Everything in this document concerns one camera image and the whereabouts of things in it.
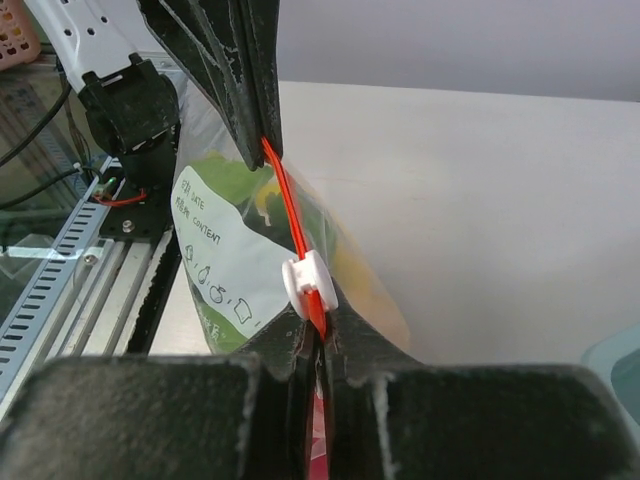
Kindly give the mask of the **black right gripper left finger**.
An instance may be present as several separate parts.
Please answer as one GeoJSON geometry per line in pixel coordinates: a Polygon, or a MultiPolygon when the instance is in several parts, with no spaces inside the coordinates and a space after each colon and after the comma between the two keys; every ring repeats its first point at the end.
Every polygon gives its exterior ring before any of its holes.
{"type": "Polygon", "coordinates": [[[284,310],[227,355],[51,360],[1,423],[5,479],[303,479],[313,329],[284,310]]]}

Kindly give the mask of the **yellow fake banana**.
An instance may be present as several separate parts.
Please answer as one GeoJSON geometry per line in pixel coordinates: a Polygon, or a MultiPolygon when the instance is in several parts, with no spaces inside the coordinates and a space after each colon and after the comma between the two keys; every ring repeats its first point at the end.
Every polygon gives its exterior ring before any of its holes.
{"type": "MultiPolygon", "coordinates": [[[[349,305],[381,335],[403,351],[410,346],[410,332],[401,314],[378,276],[365,259],[357,242],[338,216],[326,206],[308,185],[295,184],[294,200],[307,246],[322,256],[332,277],[349,305]]],[[[293,255],[293,245],[284,202],[276,181],[271,178],[251,189],[252,203],[266,223],[267,238],[281,242],[288,250],[267,250],[269,264],[258,270],[266,285],[257,287],[251,299],[257,305],[256,320],[265,324],[281,313],[289,298],[283,284],[281,264],[293,255]]]]}

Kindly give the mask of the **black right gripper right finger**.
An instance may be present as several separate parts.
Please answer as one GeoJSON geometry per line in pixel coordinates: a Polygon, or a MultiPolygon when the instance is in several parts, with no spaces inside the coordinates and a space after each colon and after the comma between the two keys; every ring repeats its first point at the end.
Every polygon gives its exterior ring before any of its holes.
{"type": "Polygon", "coordinates": [[[635,479],[604,383],[572,364],[426,365],[350,305],[327,317],[333,479],[635,479]]]}

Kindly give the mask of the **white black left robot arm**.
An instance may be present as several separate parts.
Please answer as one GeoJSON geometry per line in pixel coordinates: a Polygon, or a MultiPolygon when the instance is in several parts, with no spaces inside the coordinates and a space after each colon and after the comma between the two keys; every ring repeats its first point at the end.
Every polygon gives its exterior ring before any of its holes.
{"type": "MultiPolygon", "coordinates": [[[[169,223],[180,132],[178,94],[93,1],[31,1],[86,111],[95,142],[119,160],[127,200],[103,237],[154,242],[169,223]]],[[[263,143],[281,151],[275,1],[142,1],[151,34],[213,104],[250,170],[263,143]]]]}

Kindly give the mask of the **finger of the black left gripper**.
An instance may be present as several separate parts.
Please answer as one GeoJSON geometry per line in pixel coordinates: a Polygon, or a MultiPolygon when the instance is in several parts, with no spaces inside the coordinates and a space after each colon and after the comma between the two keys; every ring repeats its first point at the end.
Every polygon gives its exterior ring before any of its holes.
{"type": "Polygon", "coordinates": [[[244,156],[237,145],[242,116],[241,59],[237,43],[236,1],[140,1],[143,19],[167,53],[220,114],[247,168],[262,156],[244,156]]]}
{"type": "Polygon", "coordinates": [[[276,55],[279,8],[278,0],[234,3],[241,59],[237,145],[244,156],[262,156],[263,140],[275,153],[283,153],[276,55]]]}

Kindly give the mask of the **green fake leafy vegetable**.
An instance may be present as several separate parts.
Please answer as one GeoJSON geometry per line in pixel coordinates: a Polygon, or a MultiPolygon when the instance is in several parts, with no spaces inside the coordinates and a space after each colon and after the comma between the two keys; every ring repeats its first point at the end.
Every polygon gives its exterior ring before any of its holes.
{"type": "Polygon", "coordinates": [[[251,189],[271,178],[278,186],[270,168],[251,172],[212,153],[186,166],[176,185],[173,215],[184,267],[215,353],[238,349],[270,322],[256,320],[251,294],[267,284],[258,278],[258,270],[269,264],[267,250],[288,250],[265,235],[251,189]]]}

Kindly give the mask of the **clear zip top bag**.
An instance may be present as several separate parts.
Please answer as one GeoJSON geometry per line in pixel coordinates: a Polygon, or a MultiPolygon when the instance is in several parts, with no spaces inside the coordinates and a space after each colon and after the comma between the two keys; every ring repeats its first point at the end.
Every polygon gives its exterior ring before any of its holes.
{"type": "Polygon", "coordinates": [[[172,214],[211,356],[182,364],[177,390],[211,471],[304,474],[312,397],[321,390],[330,474],[398,478],[390,386],[413,364],[405,319],[332,216],[294,184],[306,242],[329,275],[322,300],[335,304],[316,327],[301,298],[285,290],[282,269],[295,263],[296,247],[274,171],[245,167],[194,82],[186,82],[180,103],[172,214]]]}

